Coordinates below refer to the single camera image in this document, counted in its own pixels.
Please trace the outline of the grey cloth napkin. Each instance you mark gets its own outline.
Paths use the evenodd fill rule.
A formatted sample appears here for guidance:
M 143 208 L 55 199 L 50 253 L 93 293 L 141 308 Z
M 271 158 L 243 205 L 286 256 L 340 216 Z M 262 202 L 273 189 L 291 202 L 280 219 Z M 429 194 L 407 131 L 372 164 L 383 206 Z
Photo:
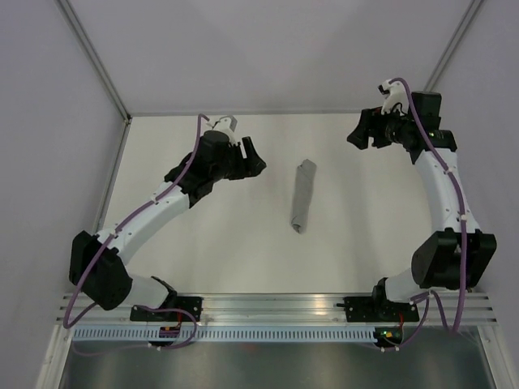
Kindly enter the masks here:
M 308 159 L 296 168 L 290 226 L 298 234 L 305 233 L 307 229 L 316 170 L 317 165 Z

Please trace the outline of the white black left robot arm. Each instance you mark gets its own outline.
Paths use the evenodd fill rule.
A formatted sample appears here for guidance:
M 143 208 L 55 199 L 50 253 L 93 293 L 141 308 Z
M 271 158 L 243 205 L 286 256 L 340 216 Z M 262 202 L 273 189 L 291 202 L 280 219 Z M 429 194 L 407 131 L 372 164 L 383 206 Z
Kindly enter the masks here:
M 113 228 L 75 236 L 70 281 L 103 310 L 129 303 L 148 306 L 158 320 L 170 320 L 177 311 L 174 288 L 156 276 L 130 275 L 127 264 L 167 223 L 209 195 L 217 182 L 256 177 L 266 166 L 251 138 L 234 142 L 225 132 L 206 131 L 145 204 Z

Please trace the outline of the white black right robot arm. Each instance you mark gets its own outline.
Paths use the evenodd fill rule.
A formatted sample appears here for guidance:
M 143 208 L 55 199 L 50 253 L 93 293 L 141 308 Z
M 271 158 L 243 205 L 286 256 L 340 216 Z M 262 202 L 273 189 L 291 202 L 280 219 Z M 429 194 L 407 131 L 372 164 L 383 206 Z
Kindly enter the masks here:
M 453 133 L 440 129 L 441 95 L 381 87 L 384 103 L 364 109 L 347 140 L 356 148 L 400 144 L 409 154 L 427 193 L 431 236 L 414 252 L 410 268 L 382 279 L 370 300 L 372 314 L 388 320 L 400 303 L 428 289 L 465 294 L 475 287 L 496 251 L 470 210 L 458 173 Z

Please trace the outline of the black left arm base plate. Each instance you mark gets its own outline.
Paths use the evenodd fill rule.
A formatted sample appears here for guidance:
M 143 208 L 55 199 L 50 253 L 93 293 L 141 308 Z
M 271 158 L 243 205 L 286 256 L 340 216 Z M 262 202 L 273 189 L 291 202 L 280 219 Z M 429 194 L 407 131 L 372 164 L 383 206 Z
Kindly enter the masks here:
M 176 296 L 163 303 L 160 308 L 151 309 L 133 306 L 130 320 L 146 323 L 175 323 L 178 321 L 200 321 L 204 299 L 200 296 Z

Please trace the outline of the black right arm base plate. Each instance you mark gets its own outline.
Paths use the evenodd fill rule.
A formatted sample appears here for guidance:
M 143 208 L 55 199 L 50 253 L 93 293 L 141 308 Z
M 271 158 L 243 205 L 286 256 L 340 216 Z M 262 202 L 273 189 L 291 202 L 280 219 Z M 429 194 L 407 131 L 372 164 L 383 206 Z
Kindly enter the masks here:
M 420 318 L 416 306 L 409 303 L 382 301 L 373 297 L 348 296 L 338 304 L 345 311 L 348 323 L 417 323 Z

